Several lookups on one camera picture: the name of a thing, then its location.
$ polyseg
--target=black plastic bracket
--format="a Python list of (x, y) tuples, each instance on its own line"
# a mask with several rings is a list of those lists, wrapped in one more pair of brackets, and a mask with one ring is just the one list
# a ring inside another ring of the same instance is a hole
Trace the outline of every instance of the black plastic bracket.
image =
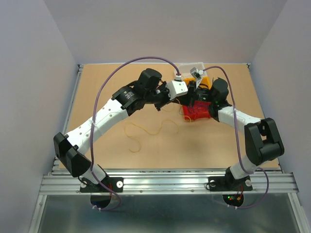
[(250, 182), (249, 176), (238, 180), (234, 179), (228, 167), (224, 176), (210, 177), (206, 184), (206, 189), (211, 192), (238, 191), (239, 189), (241, 190), (242, 186), (244, 191), (252, 191), (253, 187), (246, 185), (247, 180)]
[[(80, 192), (81, 193), (108, 193), (106, 189), (104, 189), (100, 184), (93, 184), (86, 178), (81, 179), (83, 183), (86, 183), (86, 187), (82, 188), (80, 187)], [(109, 187), (111, 185), (111, 190), (115, 191), (116, 193), (122, 193), (123, 192), (123, 185), (122, 187), (117, 186), (117, 182), (122, 182), (124, 181), (123, 177), (106, 177), (105, 179), (102, 180), (102, 183)]]
[(57, 158), (67, 168), (73, 177), (84, 174), (90, 167), (91, 161), (78, 152), (78, 147), (67, 140), (67, 135), (58, 133), (54, 136), (54, 149)]
[(284, 154), (284, 146), (273, 119), (247, 124), (244, 132), (246, 155), (253, 164), (259, 166)]

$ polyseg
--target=tan wooden surface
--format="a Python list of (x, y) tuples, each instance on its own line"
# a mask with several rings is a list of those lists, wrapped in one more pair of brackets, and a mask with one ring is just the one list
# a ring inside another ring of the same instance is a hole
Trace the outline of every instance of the tan wooden surface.
[[(93, 111), (97, 92), (107, 76), (120, 64), (85, 65), (78, 86), (68, 131), (75, 129), (88, 119)], [(227, 72), (236, 100), (237, 108), (249, 115), (263, 117), (263, 113), (246, 65), (220, 64)], [(98, 109), (105, 105), (111, 95), (122, 86), (136, 80), (146, 68), (159, 71), (163, 80), (173, 79), (173, 67), (166, 64), (131, 64), (120, 71), (108, 82), (102, 91)], [(209, 70), (210, 80), (217, 77), (225, 79), (218, 69)], [(153, 105), (113, 126), (94, 144), (95, 163), (103, 168), (227, 168), (238, 161), (234, 129), (213, 119), (199, 119), (189, 122), (178, 113), (179, 105), (165, 106), (165, 111), (157, 112)], [(124, 127), (131, 121), (154, 133), (165, 119), (158, 135), (148, 135), (135, 126), (127, 126), (127, 132), (141, 143), (137, 150), (136, 140), (125, 135)], [(245, 154), (244, 136), (240, 135), (240, 147)], [(266, 163), (264, 167), (278, 167), (278, 161)]]

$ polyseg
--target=white wall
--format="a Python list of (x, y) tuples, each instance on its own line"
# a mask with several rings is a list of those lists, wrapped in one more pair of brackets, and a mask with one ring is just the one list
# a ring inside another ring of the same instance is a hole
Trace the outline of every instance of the white wall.
[(76, 62), (43, 0), (0, 7), (0, 232), (28, 232)]
[(311, 223), (311, 1), (288, 0), (251, 65), (266, 116), (276, 120), (285, 146), (280, 158), (293, 172)]
[(251, 62), (286, 0), (45, 0), (78, 63)]

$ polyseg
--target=yellow object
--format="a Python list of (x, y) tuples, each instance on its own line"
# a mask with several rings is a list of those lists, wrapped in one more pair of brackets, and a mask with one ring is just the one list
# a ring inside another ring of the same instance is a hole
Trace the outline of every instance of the yellow object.
[(140, 141), (139, 141), (137, 138), (135, 138), (135, 137), (133, 137), (133, 136), (130, 136), (130, 135), (127, 133), (126, 127), (127, 127), (129, 124), (134, 125), (134, 126), (140, 128), (140, 129), (144, 130), (144, 131), (145, 131), (147, 134), (149, 134), (149, 135), (157, 135), (157, 134), (159, 134), (159, 133), (161, 132), (161, 129), (162, 129), (162, 127), (163, 127), (163, 123), (164, 123), (165, 121), (170, 121), (170, 122), (174, 123), (174, 124), (176, 125), (176, 127), (177, 127), (177, 133), (179, 132), (179, 127), (178, 127), (177, 123), (176, 123), (175, 121), (171, 120), (171, 119), (165, 119), (165, 120), (163, 120), (163, 121), (161, 122), (161, 127), (160, 127), (160, 128), (158, 129), (158, 131), (155, 132), (155, 133), (151, 133), (151, 132), (149, 132), (148, 130), (146, 130), (145, 128), (143, 128), (143, 127), (141, 127), (141, 126), (139, 126), (139, 125), (137, 125), (137, 124), (135, 124), (135, 123), (133, 123), (133, 122), (130, 122), (130, 121), (126, 122), (127, 125), (124, 127), (124, 132), (125, 132), (126, 136), (129, 137), (129, 138), (132, 138), (132, 139), (136, 140), (136, 141), (138, 142), (138, 144), (139, 144), (138, 150), (131, 150), (131, 149), (129, 149), (130, 152), (133, 152), (133, 153), (139, 152), (139, 151), (141, 150), (141, 143), (140, 143)]
[[(184, 78), (183, 81), (188, 85), (190, 81), (195, 81), (195, 78)], [(209, 88), (211, 87), (208, 76), (203, 76), (201, 83), (207, 85)]]

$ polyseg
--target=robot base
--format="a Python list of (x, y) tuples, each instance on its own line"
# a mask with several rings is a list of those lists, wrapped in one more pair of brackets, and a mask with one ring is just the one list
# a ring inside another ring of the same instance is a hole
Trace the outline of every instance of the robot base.
[(224, 176), (210, 177), (206, 189), (211, 192), (241, 191), (241, 186), (244, 191), (253, 190), (249, 176), (235, 180), (230, 172), (226, 172)]
[[(80, 187), (81, 193), (109, 193), (106, 189), (104, 189), (100, 184), (93, 184), (86, 178), (81, 179), (83, 183), (87, 183), (87, 185), (82, 185), (84, 187)], [(107, 187), (110, 187), (111, 190), (115, 191), (116, 193), (123, 192), (123, 177), (106, 177), (102, 180), (102, 183)]]

